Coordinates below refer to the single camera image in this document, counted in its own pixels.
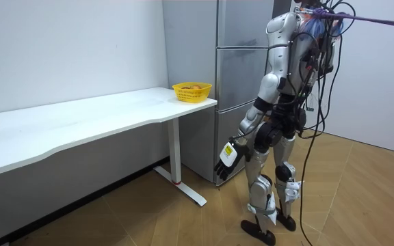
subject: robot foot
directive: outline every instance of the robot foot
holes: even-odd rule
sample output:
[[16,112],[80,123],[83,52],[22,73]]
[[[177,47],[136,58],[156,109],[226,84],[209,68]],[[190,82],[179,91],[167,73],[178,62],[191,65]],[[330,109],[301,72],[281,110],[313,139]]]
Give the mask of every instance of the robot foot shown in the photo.
[[250,236],[263,241],[266,245],[275,246],[276,244],[276,238],[272,232],[267,230],[266,233],[262,233],[259,225],[253,222],[243,220],[241,221],[241,228]]
[[296,230],[296,221],[291,218],[291,216],[285,218],[280,208],[276,208],[276,210],[278,211],[278,216],[276,217],[276,219],[281,224],[283,224],[288,231],[294,232]]

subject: robot leg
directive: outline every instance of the robot leg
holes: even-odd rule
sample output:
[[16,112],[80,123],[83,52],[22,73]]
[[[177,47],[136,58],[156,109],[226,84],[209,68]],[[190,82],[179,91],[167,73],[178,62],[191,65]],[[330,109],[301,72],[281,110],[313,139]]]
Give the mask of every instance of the robot leg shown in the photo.
[[263,241],[266,245],[275,245],[276,239],[268,228],[269,220],[276,223],[277,211],[272,193],[272,180],[261,174],[269,152],[253,150],[250,162],[246,162],[246,175],[249,186],[250,203],[248,209],[255,214],[256,223],[242,221],[241,228],[249,235]]
[[282,137],[274,146],[274,162],[276,164],[276,190],[279,196],[280,209],[278,220],[286,229],[296,230],[296,222],[291,217],[291,205],[300,197],[301,182],[296,182],[296,169],[288,163],[288,158],[293,150],[296,137],[287,139]]

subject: silver robot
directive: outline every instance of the silver robot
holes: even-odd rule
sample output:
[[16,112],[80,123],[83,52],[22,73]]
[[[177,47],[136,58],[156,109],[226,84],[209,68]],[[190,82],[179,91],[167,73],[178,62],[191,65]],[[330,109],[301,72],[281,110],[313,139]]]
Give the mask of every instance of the silver robot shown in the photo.
[[[318,0],[295,1],[302,2],[301,7],[322,7]],[[276,244],[274,235],[267,229],[269,221],[276,224],[278,220],[286,229],[296,230],[291,205],[300,197],[302,184],[296,181],[296,169],[288,158],[296,131],[302,131],[306,122],[305,111],[301,109],[305,98],[317,77],[333,69],[335,38],[328,36],[325,40],[322,34],[313,39],[304,35],[305,17],[301,12],[298,8],[267,24],[271,72],[263,77],[258,97],[239,125],[238,136],[229,139],[215,166],[217,175],[226,180],[239,160],[246,158],[248,209],[255,214],[256,221],[242,221],[241,227],[267,245]],[[266,115],[270,120],[263,122]],[[270,147],[274,149],[275,184],[261,173]],[[273,185],[280,198],[280,208],[276,207]]]

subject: desk top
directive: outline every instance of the desk top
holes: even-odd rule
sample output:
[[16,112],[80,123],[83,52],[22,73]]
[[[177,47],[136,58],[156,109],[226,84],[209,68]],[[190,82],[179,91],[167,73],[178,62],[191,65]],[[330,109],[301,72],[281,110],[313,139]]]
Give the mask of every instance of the desk top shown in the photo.
[[0,174],[102,137],[217,105],[155,87],[0,113]]

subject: plastic basket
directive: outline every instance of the plastic basket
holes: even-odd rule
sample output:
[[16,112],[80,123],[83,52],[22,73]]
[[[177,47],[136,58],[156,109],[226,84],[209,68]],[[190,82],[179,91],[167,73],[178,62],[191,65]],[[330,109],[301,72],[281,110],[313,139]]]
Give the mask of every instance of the plastic basket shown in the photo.
[[[202,89],[182,89],[183,87],[190,87],[193,85],[199,85]],[[211,84],[199,82],[185,82],[172,86],[174,92],[176,92],[177,98],[189,103],[204,101],[208,97],[211,87]]]

